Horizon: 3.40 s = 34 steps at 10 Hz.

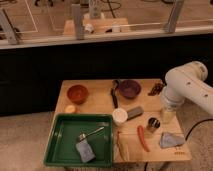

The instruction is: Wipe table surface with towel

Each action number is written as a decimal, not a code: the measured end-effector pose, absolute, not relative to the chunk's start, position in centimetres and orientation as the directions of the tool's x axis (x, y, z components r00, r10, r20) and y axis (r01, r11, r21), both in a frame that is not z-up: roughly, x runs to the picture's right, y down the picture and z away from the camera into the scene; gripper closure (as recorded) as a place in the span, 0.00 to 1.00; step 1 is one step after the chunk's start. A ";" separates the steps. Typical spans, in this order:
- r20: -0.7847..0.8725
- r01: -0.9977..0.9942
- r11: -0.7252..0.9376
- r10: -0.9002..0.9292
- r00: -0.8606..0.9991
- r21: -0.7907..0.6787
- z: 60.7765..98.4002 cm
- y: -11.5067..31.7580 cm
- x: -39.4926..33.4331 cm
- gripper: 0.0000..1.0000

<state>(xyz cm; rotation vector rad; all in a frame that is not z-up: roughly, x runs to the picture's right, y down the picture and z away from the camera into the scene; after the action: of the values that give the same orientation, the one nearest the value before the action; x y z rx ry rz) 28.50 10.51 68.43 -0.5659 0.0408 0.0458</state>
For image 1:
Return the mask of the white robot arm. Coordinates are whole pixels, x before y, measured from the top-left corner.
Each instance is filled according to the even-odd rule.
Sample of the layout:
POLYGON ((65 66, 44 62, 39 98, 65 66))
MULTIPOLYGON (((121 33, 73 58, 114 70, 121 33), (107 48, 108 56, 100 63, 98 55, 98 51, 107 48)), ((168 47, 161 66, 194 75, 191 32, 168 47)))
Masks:
POLYGON ((199 61, 175 67, 165 74, 166 86, 160 93, 164 124, 172 121, 186 99, 213 116, 213 87, 205 83, 207 76, 207 67, 199 61))

